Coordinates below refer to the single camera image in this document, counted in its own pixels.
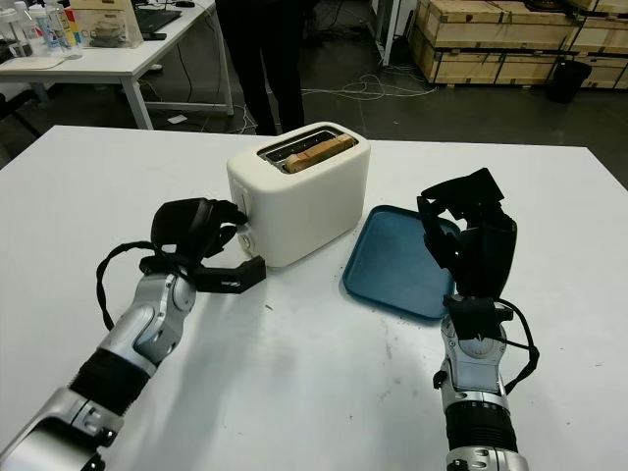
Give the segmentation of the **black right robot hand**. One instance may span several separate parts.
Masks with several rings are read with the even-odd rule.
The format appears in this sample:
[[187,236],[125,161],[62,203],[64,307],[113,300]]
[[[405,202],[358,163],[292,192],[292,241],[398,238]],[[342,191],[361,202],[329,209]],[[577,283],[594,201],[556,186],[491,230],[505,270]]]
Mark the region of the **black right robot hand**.
[[503,212],[503,199],[486,168],[438,183],[417,197],[425,245],[462,296],[497,299],[505,287],[517,225]]

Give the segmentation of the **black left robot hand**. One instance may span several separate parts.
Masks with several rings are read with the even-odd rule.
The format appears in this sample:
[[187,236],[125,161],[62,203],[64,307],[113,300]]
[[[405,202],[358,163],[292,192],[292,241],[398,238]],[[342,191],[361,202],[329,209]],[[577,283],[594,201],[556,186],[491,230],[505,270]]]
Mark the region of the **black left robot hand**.
[[248,222],[237,205],[228,200],[204,197],[164,203],[155,213],[150,241],[163,252],[173,247],[184,265],[199,264],[222,252]]

